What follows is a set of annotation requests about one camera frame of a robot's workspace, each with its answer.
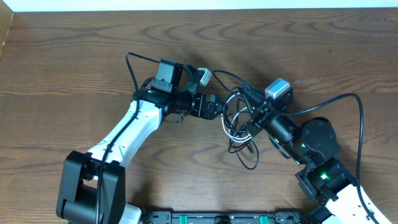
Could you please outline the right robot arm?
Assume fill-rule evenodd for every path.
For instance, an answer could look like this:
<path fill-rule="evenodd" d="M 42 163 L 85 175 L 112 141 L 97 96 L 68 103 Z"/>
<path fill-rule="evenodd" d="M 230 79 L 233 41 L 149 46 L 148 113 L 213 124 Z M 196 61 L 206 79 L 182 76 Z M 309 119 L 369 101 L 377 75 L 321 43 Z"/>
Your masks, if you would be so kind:
<path fill-rule="evenodd" d="M 294 101 L 291 87 L 276 96 L 245 86 L 238 91 L 251 116 L 249 133 L 265 130 L 284 157 L 304 166 L 295 176 L 318 205 L 301 216 L 302 223 L 389 223 L 364 192 L 359 175 L 352 175 L 336 158 L 341 147 L 328 119 L 317 117 L 297 126 L 287 112 Z"/>

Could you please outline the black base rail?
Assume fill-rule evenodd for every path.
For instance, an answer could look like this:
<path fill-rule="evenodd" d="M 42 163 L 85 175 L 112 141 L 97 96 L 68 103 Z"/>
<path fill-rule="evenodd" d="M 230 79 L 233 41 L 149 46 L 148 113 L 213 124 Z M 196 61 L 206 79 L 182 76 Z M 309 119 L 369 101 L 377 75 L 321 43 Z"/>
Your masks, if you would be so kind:
<path fill-rule="evenodd" d="M 302 222 L 301 212 L 205 213 L 145 211 L 138 224 L 295 224 Z"/>

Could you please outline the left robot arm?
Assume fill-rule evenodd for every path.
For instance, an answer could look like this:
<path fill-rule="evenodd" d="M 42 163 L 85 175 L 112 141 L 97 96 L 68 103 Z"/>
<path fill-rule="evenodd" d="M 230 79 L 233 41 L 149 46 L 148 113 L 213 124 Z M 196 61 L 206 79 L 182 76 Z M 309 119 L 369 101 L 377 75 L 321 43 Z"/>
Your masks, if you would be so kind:
<path fill-rule="evenodd" d="M 215 119 L 224 105 L 215 95 L 141 88 L 101 142 L 86 153 L 67 156 L 56 215 L 69 223 L 139 223 L 142 210 L 126 202 L 126 169 L 142 143 L 169 114 Z"/>

